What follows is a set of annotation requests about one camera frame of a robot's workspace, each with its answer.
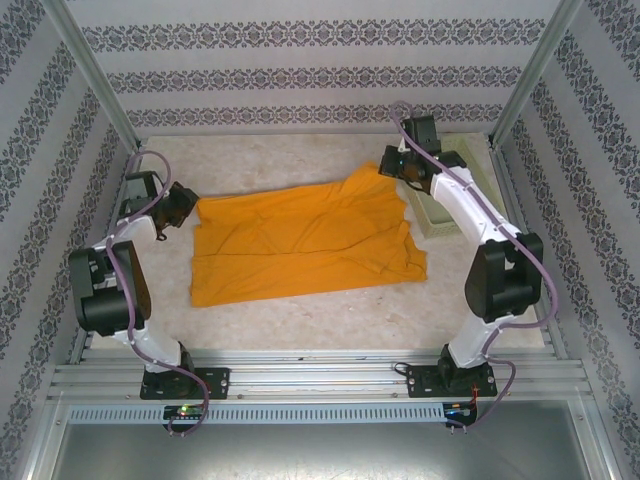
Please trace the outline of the pale green perforated plastic basket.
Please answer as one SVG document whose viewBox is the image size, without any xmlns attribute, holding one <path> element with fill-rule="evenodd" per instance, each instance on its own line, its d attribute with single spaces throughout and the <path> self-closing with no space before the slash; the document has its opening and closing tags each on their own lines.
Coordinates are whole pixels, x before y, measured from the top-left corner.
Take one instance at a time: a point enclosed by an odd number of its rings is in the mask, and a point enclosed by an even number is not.
<svg viewBox="0 0 640 480">
<path fill-rule="evenodd" d="M 495 189 L 491 183 L 493 172 L 489 163 L 486 139 L 478 133 L 449 133 L 441 139 L 442 149 L 454 151 L 466 162 L 477 187 L 494 202 Z M 406 183 L 401 184 L 417 223 L 425 238 L 446 236 L 460 232 L 460 229 L 446 210 L 431 196 L 412 189 Z"/>
</svg>

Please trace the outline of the orange t-shirt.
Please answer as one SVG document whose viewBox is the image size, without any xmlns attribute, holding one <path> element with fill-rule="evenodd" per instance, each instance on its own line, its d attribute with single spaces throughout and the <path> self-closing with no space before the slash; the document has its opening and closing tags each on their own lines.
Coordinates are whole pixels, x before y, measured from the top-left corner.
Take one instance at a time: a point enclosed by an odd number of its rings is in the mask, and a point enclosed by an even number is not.
<svg viewBox="0 0 640 480">
<path fill-rule="evenodd" d="M 427 278 L 394 179 L 367 163 L 344 180 L 196 205 L 197 308 Z"/>
</svg>

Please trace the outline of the grey sheet metal panel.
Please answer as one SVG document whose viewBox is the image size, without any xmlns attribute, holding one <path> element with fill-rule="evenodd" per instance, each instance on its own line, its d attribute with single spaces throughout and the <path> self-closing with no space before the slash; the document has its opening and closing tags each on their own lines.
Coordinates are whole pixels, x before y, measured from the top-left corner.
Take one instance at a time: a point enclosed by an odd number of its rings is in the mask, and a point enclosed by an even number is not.
<svg viewBox="0 0 640 480">
<path fill-rule="evenodd" d="M 450 433 L 435 424 L 70 425 L 32 480 L 610 480 L 561 421 Z"/>
</svg>

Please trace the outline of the aluminium right side rail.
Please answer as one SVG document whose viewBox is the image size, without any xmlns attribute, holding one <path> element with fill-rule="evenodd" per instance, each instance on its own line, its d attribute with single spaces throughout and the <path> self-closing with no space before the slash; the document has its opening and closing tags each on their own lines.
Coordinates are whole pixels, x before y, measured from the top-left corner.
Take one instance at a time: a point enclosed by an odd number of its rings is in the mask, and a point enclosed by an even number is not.
<svg viewBox="0 0 640 480">
<path fill-rule="evenodd" d="M 526 216 L 523 214 L 517 192 L 513 184 L 513 179 L 500 149 L 491 147 L 489 149 L 492 166 L 494 168 L 500 193 L 503 198 L 505 210 L 510 221 L 517 225 L 523 232 L 529 231 Z M 538 320 L 546 318 L 551 313 L 551 297 L 549 296 L 545 280 L 542 280 L 542 290 L 539 302 L 535 306 Z M 569 355 L 566 351 L 562 335 L 557 324 L 556 315 L 549 318 L 545 326 L 541 327 L 543 339 L 553 347 L 554 356 L 557 359 L 566 360 Z"/>
</svg>

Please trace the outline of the aluminium rail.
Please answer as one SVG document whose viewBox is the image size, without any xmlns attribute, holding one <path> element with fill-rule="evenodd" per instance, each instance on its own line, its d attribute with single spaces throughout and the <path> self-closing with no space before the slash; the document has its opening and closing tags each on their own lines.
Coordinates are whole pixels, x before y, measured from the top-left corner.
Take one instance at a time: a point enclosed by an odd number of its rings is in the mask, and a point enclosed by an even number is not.
<svg viewBox="0 0 640 480">
<path fill-rule="evenodd" d="M 123 171 L 119 177 L 118 188 L 115 191 L 115 197 L 109 210 L 108 222 L 105 226 L 104 232 L 98 237 L 97 240 L 91 241 L 90 246 L 95 243 L 99 243 L 103 240 L 116 226 L 118 221 L 118 212 L 120 205 L 125 197 L 125 177 L 132 170 L 136 169 L 136 163 L 133 157 L 144 149 L 146 141 L 138 140 L 136 147 L 132 153 L 128 156 L 126 163 L 124 164 Z M 72 349 L 69 352 L 67 363 L 70 365 L 79 364 L 83 358 L 84 350 L 91 344 L 93 338 L 92 333 L 86 332 L 82 327 L 78 326 L 74 337 L 72 339 Z"/>
<path fill-rule="evenodd" d="M 523 232 L 529 231 L 526 216 L 523 214 L 517 192 L 513 184 L 513 179 L 500 149 L 491 147 L 489 149 L 492 166 L 494 168 L 500 193 L 503 198 L 505 210 L 510 221 L 517 225 Z M 551 313 L 551 297 L 549 296 L 545 280 L 542 280 L 542 290 L 539 302 L 535 306 L 538 320 L 546 318 Z M 557 324 L 556 315 L 549 318 L 545 326 L 541 327 L 543 339 L 553 347 L 554 356 L 557 359 L 566 360 L 569 355 L 566 351 L 562 335 Z"/>
</svg>

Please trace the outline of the aluminium right frame post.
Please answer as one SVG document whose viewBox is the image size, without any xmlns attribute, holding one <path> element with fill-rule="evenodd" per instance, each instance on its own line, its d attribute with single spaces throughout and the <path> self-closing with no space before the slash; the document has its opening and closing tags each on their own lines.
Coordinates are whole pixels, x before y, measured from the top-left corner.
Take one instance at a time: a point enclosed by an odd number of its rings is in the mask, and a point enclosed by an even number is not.
<svg viewBox="0 0 640 480">
<path fill-rule="evenodd" d="M 497 148 L 505 142 L 582 2 L 583 0 L 559 0 L 557 8 L 542 32 L 538 44 L 489 135 L 492 147 Z"/>
</svg>

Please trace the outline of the aluminium frame post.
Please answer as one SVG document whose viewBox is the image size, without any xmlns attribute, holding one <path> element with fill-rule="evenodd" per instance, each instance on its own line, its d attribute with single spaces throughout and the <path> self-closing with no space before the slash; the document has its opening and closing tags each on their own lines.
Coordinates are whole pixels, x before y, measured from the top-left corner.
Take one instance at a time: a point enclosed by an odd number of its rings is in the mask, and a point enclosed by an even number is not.
<svg viewBox="0 0 640 480">
<path fill-rule="evenodd" d="M 559 0 L 557 8 L 542 32 L 538 44 L 489 135 L 492 147 L 497 148 L 505 142 L 582 2 L 583 0 Z"/>
<path fill-rule="evenodd" d="M 39 0 L 129 153 L 141 140 L 65 0 Z"/>
</svg>

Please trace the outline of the aluminium left frame post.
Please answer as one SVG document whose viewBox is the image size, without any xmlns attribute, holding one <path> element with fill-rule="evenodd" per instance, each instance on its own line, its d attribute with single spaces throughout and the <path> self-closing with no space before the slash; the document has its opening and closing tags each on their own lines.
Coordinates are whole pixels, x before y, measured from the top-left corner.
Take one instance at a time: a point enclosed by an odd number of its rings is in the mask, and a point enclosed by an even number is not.
<svg viewBox="0 0 640 480">
<path fill-rule="evenodd" d="M 65 0 L 39 0 L 129 153 L 141 140 Z"/>
</svg>

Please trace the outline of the aluminium left side rail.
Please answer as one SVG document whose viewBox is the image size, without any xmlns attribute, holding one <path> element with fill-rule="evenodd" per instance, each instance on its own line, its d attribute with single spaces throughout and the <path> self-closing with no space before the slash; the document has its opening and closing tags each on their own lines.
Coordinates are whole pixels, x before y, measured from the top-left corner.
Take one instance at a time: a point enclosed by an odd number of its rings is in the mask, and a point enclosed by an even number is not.
<svg viewBox="0 0 640 480">
<path fill-rule="evenodd" d="M 144 149 L 146 141 L 138 140 L 136 147 L 132 153 L 128 156 L 126 163 L 124 164 L 123 171 L 119 177 L 118 188 L 115 191 L 115 197 L 109 210 L 108 222 L 105 226 L 104 232 L 98 237 L 97 240 L 91 241 L 90 246 L 95 243 L 99 243 L 103 240 L 116 226 L 118 221 L 118 212 L 120 205 L 125 197 L 125 177 L 132 170 L 136 169 L 136 163 L 133 157 Z M 72 339 L 72 349 L 69 352 L 67 363 L 70 365 L 79 364 L 83 358 L 84 350 L 91 344 L 93 338 L 92 333 L 86 332 L 82 327 L 78 326 L 74 337 Z"/>
</svg>

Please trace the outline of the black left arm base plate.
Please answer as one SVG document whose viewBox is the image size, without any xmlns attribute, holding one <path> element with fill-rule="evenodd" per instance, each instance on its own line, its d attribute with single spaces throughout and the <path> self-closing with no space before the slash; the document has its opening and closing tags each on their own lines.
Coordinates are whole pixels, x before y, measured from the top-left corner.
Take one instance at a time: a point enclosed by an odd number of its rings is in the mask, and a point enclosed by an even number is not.
<svg viewBox="0 0 640 480">
<path fill-rule="evenodd" d="M 228 368 L 196 368 L 195 375 L 204 382 L 210 399 L 227 398 L 230 383 Z M 204 399 L 202 388 L 196 380 L 171 370 L 162 373 L 145 371 L 139 396 L 142 400 Z"/>
</svg>

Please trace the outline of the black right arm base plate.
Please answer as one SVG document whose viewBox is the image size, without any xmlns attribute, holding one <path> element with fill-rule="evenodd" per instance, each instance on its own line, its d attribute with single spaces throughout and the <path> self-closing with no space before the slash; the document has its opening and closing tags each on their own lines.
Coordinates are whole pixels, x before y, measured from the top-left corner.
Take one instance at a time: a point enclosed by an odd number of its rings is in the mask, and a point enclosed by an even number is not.
<svg viewBox="0 0 640 480">
<path fill-rule="evenodd" d="M 496 397 L 497 384 L 488 363 L 471 369 L 415 365 L 406 371 L 410 398 Z"/>
</svg>

